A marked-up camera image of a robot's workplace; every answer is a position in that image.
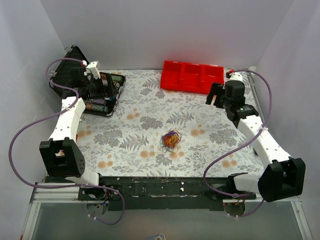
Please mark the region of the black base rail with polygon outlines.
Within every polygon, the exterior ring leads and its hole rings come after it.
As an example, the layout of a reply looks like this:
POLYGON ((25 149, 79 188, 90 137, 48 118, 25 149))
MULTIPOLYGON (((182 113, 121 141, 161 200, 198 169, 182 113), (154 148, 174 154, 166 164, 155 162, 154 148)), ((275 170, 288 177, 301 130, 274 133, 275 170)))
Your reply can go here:
POLYGON ((109 211, 207 209, 222 211, 223 201, 234 202, 224 191, 227 178, 214 177, 116 177, 103 176, 107 189, 81 188, 80 201, 102 201, 109 211))

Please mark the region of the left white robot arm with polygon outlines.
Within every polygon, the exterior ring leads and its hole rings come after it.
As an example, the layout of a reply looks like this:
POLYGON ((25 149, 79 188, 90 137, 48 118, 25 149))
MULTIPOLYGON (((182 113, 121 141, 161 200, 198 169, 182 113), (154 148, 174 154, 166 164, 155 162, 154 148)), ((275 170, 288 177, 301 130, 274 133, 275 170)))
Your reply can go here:
POLYGON ((77 131, 81 115, 85 111, 81 97, 64 93, 61 100, 62 114, 47 141, 42 141, 39 151, 50 177, 65 178, 89 188, 95 200, 106 196, 106 187, 99 183, 98 173, 86 168, 85 157, 77 146, 77 131))

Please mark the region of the black poker chip case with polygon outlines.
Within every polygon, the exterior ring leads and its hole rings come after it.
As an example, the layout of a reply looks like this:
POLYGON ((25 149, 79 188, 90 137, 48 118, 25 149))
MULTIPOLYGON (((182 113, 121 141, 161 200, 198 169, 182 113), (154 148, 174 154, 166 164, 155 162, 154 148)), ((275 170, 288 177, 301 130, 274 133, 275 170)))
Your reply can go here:
POLYGON ((77 45, 72 45, 65 57, 85 61, 87 65, 77 61, 63 60, 50 80, 77 91, 84 101, 85 113, 112 117, 124 90, 126 77, 99 71, 99 62, 89 62, 77 45))

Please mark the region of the floral patterned table mat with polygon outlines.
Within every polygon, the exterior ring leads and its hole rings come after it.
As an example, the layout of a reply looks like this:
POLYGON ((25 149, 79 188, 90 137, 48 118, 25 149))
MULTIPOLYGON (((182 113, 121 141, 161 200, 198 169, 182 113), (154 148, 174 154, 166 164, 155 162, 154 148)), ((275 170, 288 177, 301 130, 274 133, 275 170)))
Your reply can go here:
POLYGON ((226 177, 258 174, 263 164, 223 109, 206 96, 160 88, 160 70, 118 70, 126 77, 111 117, 84 114, 77 145, 103 176, 226 177))

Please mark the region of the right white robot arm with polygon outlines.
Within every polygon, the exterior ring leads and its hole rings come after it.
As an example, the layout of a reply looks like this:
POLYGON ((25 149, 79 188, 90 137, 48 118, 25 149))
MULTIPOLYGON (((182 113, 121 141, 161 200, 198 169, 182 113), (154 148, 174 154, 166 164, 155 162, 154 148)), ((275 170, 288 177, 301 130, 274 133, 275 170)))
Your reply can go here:
POLYGON ((227 178, 224 190, 232 199, 243 194, 259 194, 266 202, 299 196, 303 192, 306 165, 287 153, 270 132, 254 106, 246 103, 245 85, 240 80, 213 83, 206 104, 224 109, 227 118, 249 140, 260 158, 261 174, 235 173, 227 178))

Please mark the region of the red three-compartment tray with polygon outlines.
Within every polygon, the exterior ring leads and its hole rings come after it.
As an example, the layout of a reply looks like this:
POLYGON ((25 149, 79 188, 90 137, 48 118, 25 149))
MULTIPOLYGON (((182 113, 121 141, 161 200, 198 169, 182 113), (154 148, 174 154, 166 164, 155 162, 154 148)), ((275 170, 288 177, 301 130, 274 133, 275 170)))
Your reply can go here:
POLYGON ((163 63, 160 88, 207 95, 213 83, 224 83, 224 68, 217 65, 168 61, 163 63))

